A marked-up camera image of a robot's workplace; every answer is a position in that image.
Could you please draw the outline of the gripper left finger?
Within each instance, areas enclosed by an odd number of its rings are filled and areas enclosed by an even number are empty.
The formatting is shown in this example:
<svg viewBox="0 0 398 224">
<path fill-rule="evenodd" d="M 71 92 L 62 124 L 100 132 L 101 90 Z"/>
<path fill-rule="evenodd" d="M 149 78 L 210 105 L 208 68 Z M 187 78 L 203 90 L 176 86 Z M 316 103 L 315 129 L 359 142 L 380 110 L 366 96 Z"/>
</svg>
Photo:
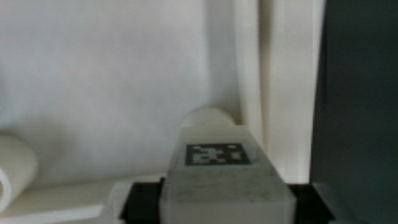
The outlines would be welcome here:
<svg viewBox="0 0 398 224">
<path fill-rule="evenodd" d="M 105 206 L 105 224 L 160 224 L 165 178 L 116 184 Z"/>
</svg>

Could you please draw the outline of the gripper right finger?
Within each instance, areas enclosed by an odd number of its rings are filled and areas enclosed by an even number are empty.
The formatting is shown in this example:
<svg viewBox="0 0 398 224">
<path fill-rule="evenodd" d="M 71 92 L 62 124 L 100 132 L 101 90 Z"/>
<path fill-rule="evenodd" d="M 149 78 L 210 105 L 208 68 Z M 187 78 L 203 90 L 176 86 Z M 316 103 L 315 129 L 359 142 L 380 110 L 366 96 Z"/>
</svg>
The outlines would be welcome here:
<svg viewBox="0 0 398 224">
<path fill-rule="evenodd" d="M 332 214 L 322 190 L 315 184 L 288 185 L 297 198 L 295 224 L 332 224 Z"/>
</svg>

